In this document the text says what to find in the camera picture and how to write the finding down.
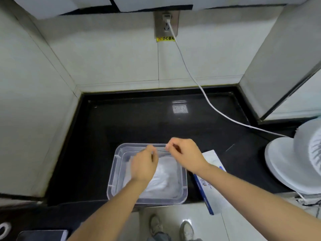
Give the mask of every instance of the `forearm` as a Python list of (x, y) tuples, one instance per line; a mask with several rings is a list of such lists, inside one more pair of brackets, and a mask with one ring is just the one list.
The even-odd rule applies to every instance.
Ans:
[(116, 240), (145, 188), (145, 184), (131, 180), (114, 198), (92, 214), (68, 241)]
[(317, 240), (321, 222), (300, 208), (216, 166), (198, 174), (214, 186), (267, 240)]

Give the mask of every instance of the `white sneaker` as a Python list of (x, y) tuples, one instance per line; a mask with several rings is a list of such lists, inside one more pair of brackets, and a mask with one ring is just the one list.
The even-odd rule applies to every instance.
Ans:
[(154, 236), (156, 233), (158, 232), (162, 232), (163, 231), (163, 225), (162, 222), (160, 220), (160, 218), (158, 217), (158, 215), (153, 214), (151, 215), (150, 219), (149, 219), (149, 232), (152, 236)]
[(179, 238), (181, 241), (194, 240), (194, 230), (188, 221), (183, 221), (179, 229)]

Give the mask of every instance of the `power outlet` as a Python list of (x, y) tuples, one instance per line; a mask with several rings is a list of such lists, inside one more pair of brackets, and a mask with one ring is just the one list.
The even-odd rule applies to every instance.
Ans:
[(179, 11), (157, 11), (154, 12), (155, 21), (155, 38), (172, 36), (171, 30), (166, 22), (163, 21), (163, 14), (170, 13), (172, 15), (171, 25), (175, 36), (177, 36), (179, 25)]

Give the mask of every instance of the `white sheet in container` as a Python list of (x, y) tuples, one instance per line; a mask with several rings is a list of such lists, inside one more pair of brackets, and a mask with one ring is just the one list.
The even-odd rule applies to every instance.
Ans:
[[(126, 163), (126, 172), (123, 187), (131, 179), (130, 166), (132, 158)], [(158, 160), (158, 165), (153, 179), (148, 184), (139, 198), (175, 198), (180, 193), (180, 176), (178, 163), (171, 156), (163, 156)]]

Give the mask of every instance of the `person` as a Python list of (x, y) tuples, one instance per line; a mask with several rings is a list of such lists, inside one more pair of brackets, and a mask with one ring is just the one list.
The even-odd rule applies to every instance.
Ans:
[[(320, 240), (319, 219), (282, 198), (209, 164), (193, 140), (171, 138), (166, 150), (184, 168), (214, 186), (267, 240)], [(152, 145), (137, 153), (132, 160), (132, 178), (128, 184), (92, 214), (68, 241), (116, 240), (139, 195), (153, 178), (157, 163), (157, 150)], [(171, 240), (163, 232), (162, 223), (157, 216), (150, 219), (150, 232), (153, 237), (149, 240)], [(189, 223), (182, 224), (180, 238), (182, 241), (194, 239), (194, 231)]]

